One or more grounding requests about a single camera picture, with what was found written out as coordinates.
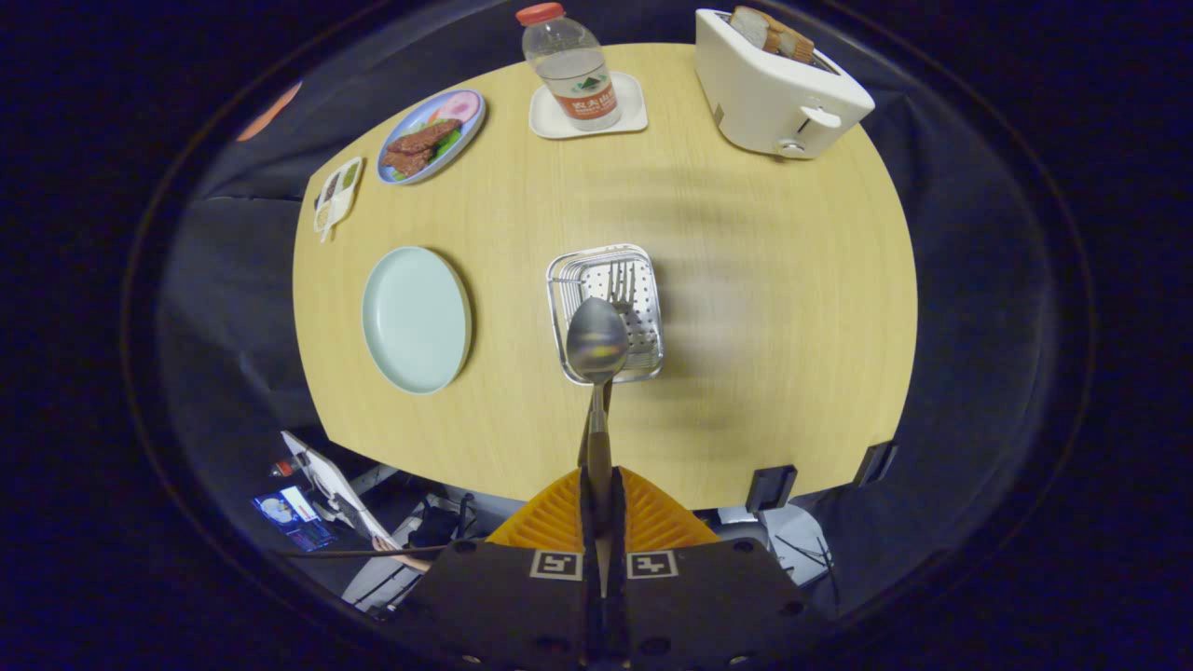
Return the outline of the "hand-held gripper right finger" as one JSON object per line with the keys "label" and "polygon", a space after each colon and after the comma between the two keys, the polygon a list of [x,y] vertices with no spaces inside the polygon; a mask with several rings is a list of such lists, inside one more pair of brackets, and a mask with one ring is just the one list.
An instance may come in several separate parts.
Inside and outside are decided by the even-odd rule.
{"label": "hand-held gripper right finger", "polygon": [[601,607],[601,661],[613,670],[809,667],[830,633],[755,538],[722,540],[651,481],[613,478],[614,530]]}

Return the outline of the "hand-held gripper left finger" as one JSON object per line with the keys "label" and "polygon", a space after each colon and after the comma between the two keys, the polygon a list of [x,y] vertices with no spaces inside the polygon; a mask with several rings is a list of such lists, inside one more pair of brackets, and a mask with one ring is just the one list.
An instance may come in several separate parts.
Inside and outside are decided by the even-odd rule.
{"label": "hand-held gripper left finger", "polygon": [[484,540],[449,544],[392,617],[432,670],[583,670],[601,596],[583,469],[542,490]]}

